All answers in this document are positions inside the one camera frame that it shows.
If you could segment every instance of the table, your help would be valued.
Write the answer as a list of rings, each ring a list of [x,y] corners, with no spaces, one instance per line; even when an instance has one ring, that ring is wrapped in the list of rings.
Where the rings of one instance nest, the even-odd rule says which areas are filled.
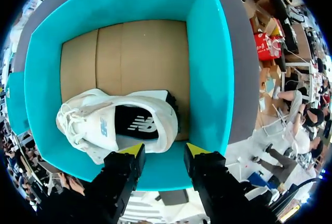
[[[321,88],[320,86],[318,87],[317,85],[321,83],[322,78],[318,74],[318,70],[314,67],[314,65],[311,62],[287,62],[286,67],[296,67],[296,66],[301,66],[301,67],[307,67],[309,69],[309,92],[308,96],[303,95],[304,100],[308,100],[309,102],[315,102],[316,97],[318,96],[318,91]],[[281,73],[281,91],[284,91],[285,89],[285,72]]]
[[[17,48],[13,71],[24,71],[31,34],[39,24],[67,0],[44,0],[26,23]],[[220,0],[227,18],[234,62],[234,108],[229,144],[253,134],[258,111],[258,55],[253,31],[241,0]]]

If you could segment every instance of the cable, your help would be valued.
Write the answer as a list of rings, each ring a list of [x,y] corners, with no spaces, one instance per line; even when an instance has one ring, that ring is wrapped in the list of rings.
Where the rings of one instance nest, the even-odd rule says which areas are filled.
[[[303,59],[302,57],[298,56],[297,54],[294,54],[293,52],[291,52],[290,50],[288,50],[287,48],[285,48],[285,50],[287,50],[289,53],[295,55],[296,57],[300,58],[301,60],[303,60],[305,63],[309,63],[307,62],[305,59]]]

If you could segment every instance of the desk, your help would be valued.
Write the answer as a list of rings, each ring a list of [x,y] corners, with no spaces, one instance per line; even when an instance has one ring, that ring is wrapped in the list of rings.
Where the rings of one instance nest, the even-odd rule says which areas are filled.
[[[321,80],[321,76],[318,75],[318,70],[313,66],[311,62],[287,62],[286,67],[296,67],[296,66],[301,66],[301,67],[308,67],[309,69],[309,92],[308,96],[303,95],[304,100],[308,100],[309,102],[315,102],[316,97],[318,95],[318,91],[320,89],[317,87],[319,84],[319,80]],[[281,91],[285,90],[285,73],[281,73]]]

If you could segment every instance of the white sneaker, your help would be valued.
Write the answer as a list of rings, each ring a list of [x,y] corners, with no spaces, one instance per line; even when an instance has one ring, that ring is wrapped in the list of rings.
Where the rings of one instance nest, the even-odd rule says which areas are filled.
[[[274,89],[274,92],[273,92],[273,96],[272,98],[275,99],[275,100],[278,100],[279,97],[278,97],[278,94],[281,92],[281,88],[278,86]]]
[[[99,89],[88,90],[62,104],[57,126],[73,147],[96,164],[103,163],[111,151],[140,142],[147,153],[165,152],[177,135],[177,116],[170,104],[151,95],[142,91],[109,96]]]

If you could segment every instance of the black insole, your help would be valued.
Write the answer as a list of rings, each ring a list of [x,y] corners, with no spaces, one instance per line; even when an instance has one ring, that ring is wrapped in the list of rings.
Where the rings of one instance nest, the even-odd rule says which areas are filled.
[[[158,131],[151,113],[140,107],[115,108],[115,133],[138,139],[157,139]]]

